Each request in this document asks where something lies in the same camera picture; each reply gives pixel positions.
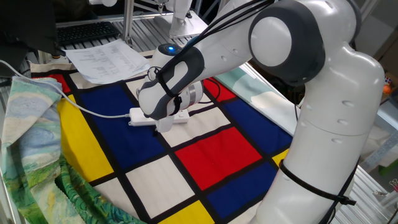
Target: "mondrian pattern mat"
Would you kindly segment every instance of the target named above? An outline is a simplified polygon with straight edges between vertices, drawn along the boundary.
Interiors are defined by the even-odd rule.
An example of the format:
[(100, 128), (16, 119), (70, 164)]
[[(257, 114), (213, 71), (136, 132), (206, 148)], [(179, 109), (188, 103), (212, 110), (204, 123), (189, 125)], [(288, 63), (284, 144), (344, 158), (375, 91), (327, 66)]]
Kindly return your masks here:
[[(121, 115), (138, 107), (143, 74), (94, 85), (71, 65), (32, 66), (91, 111)], [(58, 106), (68, 162), (115, 206), (147, 223), (247, 223), (267, 193), (292, 138), (221, 84), (205, 80), (187, 124), (155, 134), (128, 118), (104, 119), (65, 99)]]

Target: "white cable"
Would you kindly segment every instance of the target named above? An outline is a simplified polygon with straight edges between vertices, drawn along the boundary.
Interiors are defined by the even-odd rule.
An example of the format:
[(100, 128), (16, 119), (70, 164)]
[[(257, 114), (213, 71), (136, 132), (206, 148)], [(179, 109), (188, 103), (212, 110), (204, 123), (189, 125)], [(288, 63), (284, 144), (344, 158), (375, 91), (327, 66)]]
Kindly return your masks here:
[(35, 80), (35, 79), (33, 79), (33, 78), (25, 77), (25, 76), (21, 75), (17, 70), (15, 70), (11, 65), (9, 65), (7, 62), (5, 62), (5, 61), (3, 61), (3, 60), (0, 60), (0, 63), (3, 63), (3, 64), (5, 64), (5, 65), (7, 65), (7, 67), (9, 67), (9, 68), (10, 68), (17, 76), (19, 76), (19, 77), (22, 77), (22, 78), (25, 78), (25, 79), (27, 79), (27, 80), (30, 80), (30, 81), (33, 81), (33, 82), (37, 82), (37, 83), (48, 84), (48, 85), (54, 87), (59, 93), (61, 93), (61, 95), (62, 95), (63, 97), (65, 97), (65, 99), (66, 99), (70, 104), (72, 104), (73, 106), (76, 106), (77, 108), (81, 109), (81, 110), (84, 111), (84, 112), (87, 112), (87, 113), (92, 114), (92, 115), (95, 115), (95, 116), (99, 116), (100, 118), (128, 118), (128, 117), (130, 117), (129, 114), (117, 115), (117, 116), (106, 116), (106, 115), (101, 115), (101, 114), (98, 114), (98, 113), (94, 113), (94, 112), (92, 112), (92, 111), (89, 111), (88, 109), (84, 109), (84, 108), (82, 108), (81, 106), (79, 106), (79, 105), (77, 105), (76, 103), (74, 103), (71, 99), (69, 99), (69, 97), (68, 97), (66, 94), (64, 94), (63, 91), (60, 90), (56, 85), (53, 85), (53, 84), (48, 83), (48, 82), (43, 82), (43, 81), (40, 81), (40, 80)]

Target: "blue square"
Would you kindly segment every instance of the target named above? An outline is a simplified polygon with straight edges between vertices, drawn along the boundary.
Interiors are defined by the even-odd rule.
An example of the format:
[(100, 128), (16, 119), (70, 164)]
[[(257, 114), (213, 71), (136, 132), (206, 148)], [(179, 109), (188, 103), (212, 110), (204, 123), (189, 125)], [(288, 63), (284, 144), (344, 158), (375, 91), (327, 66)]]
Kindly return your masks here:
[(289, 134), (243, 100), (226, 103), (224, 107), (264, 152), (270, 154), (292, 142)]
[[(80, 97), (85, 108), (103, 115), (128, 114), (135, 107), (119, 85), (82, 93)], [(92, 117), (123, 169), (165, 151), (148, 126), (129, 126), (129, 118)]]
[(275, 175), (276, 170), (266, 162), (207, 195), (207, 199), (220, 217), (225, 218), (267, 192)]

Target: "yellow square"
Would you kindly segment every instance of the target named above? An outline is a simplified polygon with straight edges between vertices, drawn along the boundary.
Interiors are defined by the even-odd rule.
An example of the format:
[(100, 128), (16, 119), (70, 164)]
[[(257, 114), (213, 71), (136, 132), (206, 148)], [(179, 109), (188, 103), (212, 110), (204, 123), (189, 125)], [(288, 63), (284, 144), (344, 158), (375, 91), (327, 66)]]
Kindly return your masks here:
[(286, 149), (284, 152), (281, 152), (280, 154), (278, 154), (272, 158), (278, 166), (279, 166), (280, 161), (282, 159), (285, 159), (288, 151), (289, 151), (289, 149)]
[(214, 221), (201, 202), (196, 201), (159, 224), (214, 224)]
[(66, 99), (58, 104), (61, 118), (61, 146), (68, 163), (87, 181), (113, 173), (102, 148), (80, 110)]

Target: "computer monitor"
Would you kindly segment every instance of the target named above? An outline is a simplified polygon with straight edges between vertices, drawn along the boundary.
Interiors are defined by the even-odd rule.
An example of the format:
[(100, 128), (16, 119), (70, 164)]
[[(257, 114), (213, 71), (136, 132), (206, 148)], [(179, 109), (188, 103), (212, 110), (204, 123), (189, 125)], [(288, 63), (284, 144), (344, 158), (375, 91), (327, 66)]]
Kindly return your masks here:
[[(58, 47), (51, 0), (0, 0), (0, 59), (18, 69), (29, 49), (65, 55)], [(12, 75), (0, 65), (0, 77)]]

